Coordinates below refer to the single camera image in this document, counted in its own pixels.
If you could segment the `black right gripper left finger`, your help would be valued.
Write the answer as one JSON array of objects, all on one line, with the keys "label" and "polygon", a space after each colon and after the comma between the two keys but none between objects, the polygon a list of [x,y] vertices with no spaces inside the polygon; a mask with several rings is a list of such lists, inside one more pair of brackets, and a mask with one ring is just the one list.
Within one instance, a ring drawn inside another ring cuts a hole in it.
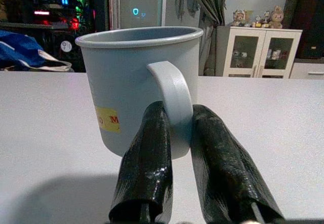
[{"label": "black right gripper left finger", "polygon": [[170,124],[163,103],[150,104],[124,154],[114,191],[111,223],[168,223],[173,205]]}]

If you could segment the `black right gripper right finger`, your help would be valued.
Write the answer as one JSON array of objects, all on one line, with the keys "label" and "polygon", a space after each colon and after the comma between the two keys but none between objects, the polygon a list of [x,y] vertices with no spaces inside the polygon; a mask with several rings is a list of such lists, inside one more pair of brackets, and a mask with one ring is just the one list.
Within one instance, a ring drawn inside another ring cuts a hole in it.
[{"label": "black right gripper right finger", "polygon": [[222,119],[204,105],[193,106],[191,156],[207,224],[255,220],[253,203],[266,223],[283,218],[249,153]]}]

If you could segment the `grey mug with yellow label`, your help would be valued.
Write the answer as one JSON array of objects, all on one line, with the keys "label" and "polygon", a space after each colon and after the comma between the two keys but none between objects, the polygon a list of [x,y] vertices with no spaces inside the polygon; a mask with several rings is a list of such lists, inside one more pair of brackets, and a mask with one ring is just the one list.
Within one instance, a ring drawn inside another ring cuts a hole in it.
[{"label": "grey mug with yellow label", "polygon": [[171,156],[189,151],[197,101],[197,27],[158,26],[86,34],[80,46],[105,146],[122,156],[146,108],[162,101],[171,124]]}]

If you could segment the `white glass door cabinet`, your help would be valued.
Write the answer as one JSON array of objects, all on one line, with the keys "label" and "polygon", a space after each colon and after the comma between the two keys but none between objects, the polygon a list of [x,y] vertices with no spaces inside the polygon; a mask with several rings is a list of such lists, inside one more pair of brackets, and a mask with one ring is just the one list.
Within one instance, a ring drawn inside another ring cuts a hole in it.
[{"label": "white glass door cabinet", "polygon": [[215,75],[288,79],[300,29],[217,27]]}]

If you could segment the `white appliance with blue light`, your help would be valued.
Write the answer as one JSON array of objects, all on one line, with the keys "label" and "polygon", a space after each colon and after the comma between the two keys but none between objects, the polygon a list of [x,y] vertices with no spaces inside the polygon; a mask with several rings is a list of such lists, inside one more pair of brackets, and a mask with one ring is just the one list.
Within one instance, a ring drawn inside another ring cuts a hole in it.
[{"label": "white appliance with blue light", "polygon": [[120,27],[161,26],[163,0],[120,0]]}]

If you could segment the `small brown plush toy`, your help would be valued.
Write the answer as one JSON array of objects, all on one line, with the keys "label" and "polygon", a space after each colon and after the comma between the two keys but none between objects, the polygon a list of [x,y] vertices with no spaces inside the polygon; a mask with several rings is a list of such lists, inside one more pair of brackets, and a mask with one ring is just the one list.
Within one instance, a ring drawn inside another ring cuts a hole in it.
[{"label": "small brown plush toy", "polygon": [[233,21],[231,23],[231,26],[240,26],[244,27],[246,26],[246,12],[245,10],[236,10],[233,13]]}]

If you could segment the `black case with round sticker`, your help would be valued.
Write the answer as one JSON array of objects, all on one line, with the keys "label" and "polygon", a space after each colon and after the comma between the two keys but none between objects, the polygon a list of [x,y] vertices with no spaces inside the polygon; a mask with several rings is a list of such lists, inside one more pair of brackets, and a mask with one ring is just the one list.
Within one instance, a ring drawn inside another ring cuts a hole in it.
[{"label": "black case with round sticker", "polygon": [[79,34],[75,30],[52,30],[52,55],[58,60],[70,62],[75,72],[85,72],[85,65],[80,47],[75,44]]}]

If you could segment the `grey curtain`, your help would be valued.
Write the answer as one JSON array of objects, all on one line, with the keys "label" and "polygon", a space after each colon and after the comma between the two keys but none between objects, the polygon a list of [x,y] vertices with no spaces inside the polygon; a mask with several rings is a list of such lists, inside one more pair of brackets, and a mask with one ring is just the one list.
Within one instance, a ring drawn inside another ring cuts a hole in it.
[{"label": "grey curtain", "polygon": [[[199,66],[200,76],[216,75],[216,28],[225,25],[224,9],[225,0],[192,0],[188,7],[188,13],[195,15],[195,6],[200,6],[199,28],[203,30],[199,44]],[[176,16],[183,19],[184,0],[175,0]]]}]

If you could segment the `low white cabinet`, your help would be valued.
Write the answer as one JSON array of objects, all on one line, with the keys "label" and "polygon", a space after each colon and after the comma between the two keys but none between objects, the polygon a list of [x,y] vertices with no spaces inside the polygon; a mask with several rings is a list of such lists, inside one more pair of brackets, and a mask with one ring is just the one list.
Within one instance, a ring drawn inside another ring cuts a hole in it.
[{"label": "low white cabinet", "polygon": [[290,79],[324,80],[324,64],[295,62]]}]

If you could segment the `large brown plush toy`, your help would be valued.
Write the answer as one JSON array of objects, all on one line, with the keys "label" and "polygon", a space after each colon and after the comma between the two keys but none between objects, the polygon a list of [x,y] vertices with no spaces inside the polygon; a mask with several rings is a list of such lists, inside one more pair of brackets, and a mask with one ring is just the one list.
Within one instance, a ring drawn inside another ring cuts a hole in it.
[{"label": "large brown plush toy", "polygon": [[270,14],[269,27],[274,29],[282,29],[282,21],[284,19],[284,12],[280,6],[275,6]]}]

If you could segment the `computer with coloured lights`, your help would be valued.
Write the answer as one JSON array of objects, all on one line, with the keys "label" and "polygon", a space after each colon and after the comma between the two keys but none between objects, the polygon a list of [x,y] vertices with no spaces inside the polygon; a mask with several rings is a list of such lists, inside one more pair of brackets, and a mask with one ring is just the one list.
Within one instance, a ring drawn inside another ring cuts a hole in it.
[{"label": "computer with coloured lights", "polygon": [[33,22],[80,32],[109,29],[109,0],[32,0]]}]

